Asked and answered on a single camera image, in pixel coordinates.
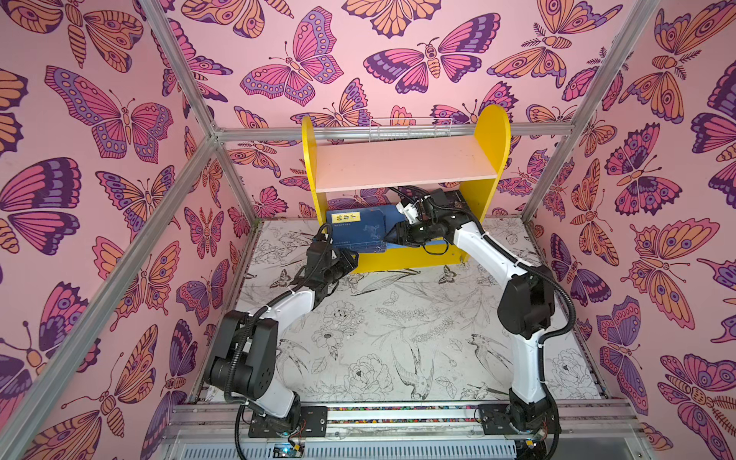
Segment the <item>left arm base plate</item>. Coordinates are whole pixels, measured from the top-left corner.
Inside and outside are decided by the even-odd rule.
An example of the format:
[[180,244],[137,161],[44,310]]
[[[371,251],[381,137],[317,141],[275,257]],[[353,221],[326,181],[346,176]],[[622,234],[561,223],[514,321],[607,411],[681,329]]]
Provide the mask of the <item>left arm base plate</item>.
[[329,409],[327,406],[302,406],[299,413],[292,411],[286,418],[255,414],[252,416],[248,437],[257,438],[325,438]]

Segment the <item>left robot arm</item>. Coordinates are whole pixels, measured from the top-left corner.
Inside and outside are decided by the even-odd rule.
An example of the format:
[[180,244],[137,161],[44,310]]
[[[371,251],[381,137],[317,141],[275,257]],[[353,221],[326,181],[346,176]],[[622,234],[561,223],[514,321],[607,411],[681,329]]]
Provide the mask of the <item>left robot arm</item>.
[[314,311],[357,267],[358,253],[334,247],[333,228],[320,226],[306,264],[288,289],[259,308],[232,310],[222,318],[203,382],[222,391],[228,404],[253,408],[272,430],[293,433],[301,426],[301,402],[275,377],[281,335]]

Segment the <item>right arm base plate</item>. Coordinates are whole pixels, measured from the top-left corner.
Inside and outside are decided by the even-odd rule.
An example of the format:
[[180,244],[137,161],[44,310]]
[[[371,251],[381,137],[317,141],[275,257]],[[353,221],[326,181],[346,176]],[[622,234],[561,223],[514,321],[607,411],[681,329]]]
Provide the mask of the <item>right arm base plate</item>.
[[525,437],[544,437],[559,432],[556,420],[548,402],[524,404],[523,402],[493,402],[477,406],[476,419],[486,435],[519,435]]

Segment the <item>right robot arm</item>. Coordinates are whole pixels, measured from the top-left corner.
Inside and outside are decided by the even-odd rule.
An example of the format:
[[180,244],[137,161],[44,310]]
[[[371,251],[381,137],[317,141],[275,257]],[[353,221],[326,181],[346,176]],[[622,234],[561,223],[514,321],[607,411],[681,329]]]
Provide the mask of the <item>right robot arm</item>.
[[557,434],[559,408],[547,386],[544,345],[571,331],[571,297],[548,268],[532,266],[491,237],[460,192],[428,193],[414,186],[391,190],[401,198],[397,210],[402,219],[387,232],[387,243],[423,247],[442,240],[471,256],[502,287],[496,312],[512,338],[511,424],[518,432],[546,427]]

